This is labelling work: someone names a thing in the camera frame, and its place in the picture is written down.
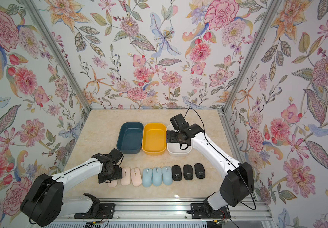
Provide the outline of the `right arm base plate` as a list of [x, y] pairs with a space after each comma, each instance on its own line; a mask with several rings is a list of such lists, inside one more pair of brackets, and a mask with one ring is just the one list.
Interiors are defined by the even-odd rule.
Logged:
[[221, 194], [215, 192], [201, 203], [191, 203], [186, 213], [193, 219], [229, 219], [231, 215], [228, 205]]

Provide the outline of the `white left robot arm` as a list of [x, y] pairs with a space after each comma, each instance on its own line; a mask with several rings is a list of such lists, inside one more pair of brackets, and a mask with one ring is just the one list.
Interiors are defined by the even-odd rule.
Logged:
[[31, 225], [45, 227], [55, 219], [69, 217], [89, 219], [90, 224], [109, 222], [113, 218], [114, 204], [104, 204], [90, 193], [80, 197], [65, 197], [76, 185], [97, 176], [98, 182], [112, 183], [122, 178], [120, 164], [124, 155], [118, 149], [108, 154], [95, 154], [86, 162], [67, 171], [38, 176], [20, 205]]

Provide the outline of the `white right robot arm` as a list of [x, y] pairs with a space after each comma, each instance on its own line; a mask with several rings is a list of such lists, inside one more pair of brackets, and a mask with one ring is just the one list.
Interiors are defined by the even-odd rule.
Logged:
[[185, 144], [199, 151], [219, 172], [220, 189], [204, 200], [204, 211], [211, 215], [226, 206], [235, 207], [254, 191], [252, 167], [232, 158], [216, 145], [197, 124], [171, 122], [174, 130], [166, 133], [168, 143]]

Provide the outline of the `pink mouse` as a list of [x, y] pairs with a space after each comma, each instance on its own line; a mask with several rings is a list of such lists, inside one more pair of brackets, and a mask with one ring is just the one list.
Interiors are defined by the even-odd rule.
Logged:
[[118, 180], [112, 180], [109, 184], [108, 184], [108, 187], [110, 188], [114, 188], [116, 187], [118, 184]]
[[131, 169], [130, 175], [133, 186], [138, 187], [142, 184], [142, 177], [139, 168], [135, 167]]
[[121, 179], [121, 185], [128, 186], [131, 183], [131, 168], [125, 167], [122, 168], [122, 179]]

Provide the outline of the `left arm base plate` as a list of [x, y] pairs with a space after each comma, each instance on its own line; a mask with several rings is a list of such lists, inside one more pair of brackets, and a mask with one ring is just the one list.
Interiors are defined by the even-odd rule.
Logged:
[[91, 206], [85, 213], [76, 213], [74, 219], [112, 219], [115, 211], [114, 203], [103, 203], [99, 198], [84, 193], [84, 199], [91, 201]]

